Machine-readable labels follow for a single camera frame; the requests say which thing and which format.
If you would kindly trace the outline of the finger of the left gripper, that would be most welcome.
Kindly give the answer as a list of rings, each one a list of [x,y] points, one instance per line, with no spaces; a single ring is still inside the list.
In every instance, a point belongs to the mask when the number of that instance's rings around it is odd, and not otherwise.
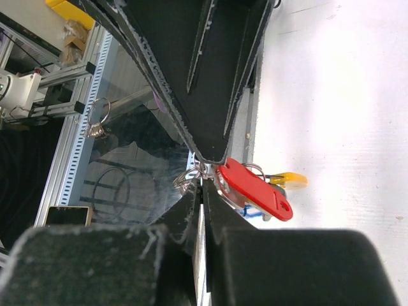
[[[270,1],[80,1],[132,57],[198,158],[222,164]]]

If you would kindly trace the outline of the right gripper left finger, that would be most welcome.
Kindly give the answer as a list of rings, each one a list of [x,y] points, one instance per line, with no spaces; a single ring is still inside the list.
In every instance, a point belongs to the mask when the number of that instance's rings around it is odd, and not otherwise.
[[[196,305],[193,232],[201,188],[148,226],[26,230],[1,272],[2,305]]]

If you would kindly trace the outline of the red tag key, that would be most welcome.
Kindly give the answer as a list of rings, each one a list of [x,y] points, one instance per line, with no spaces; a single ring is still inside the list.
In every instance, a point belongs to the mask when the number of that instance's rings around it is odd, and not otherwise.
[[[289,221],[293,210],[286,197],[233,158],[214,168],[214,184],[226,203],[242,208],[251,204],[264,216]]]

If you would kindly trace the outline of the blue tag key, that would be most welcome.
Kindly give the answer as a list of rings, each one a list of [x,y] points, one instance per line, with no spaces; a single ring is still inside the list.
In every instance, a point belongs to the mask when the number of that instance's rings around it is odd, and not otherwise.
[[[238,212],[245,219],[252,219],[255,217],[263,216],[263,213],[261,211],[259,211],[255,207],[252,207],[251,205],[245,205],[245,207],[240,209]]]

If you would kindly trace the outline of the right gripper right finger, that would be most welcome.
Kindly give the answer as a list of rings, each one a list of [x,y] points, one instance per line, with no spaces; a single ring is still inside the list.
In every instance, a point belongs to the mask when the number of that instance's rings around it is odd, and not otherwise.
[[[396,305],[371,241],[343,229],[257,229],[203,183],[213,305]]]

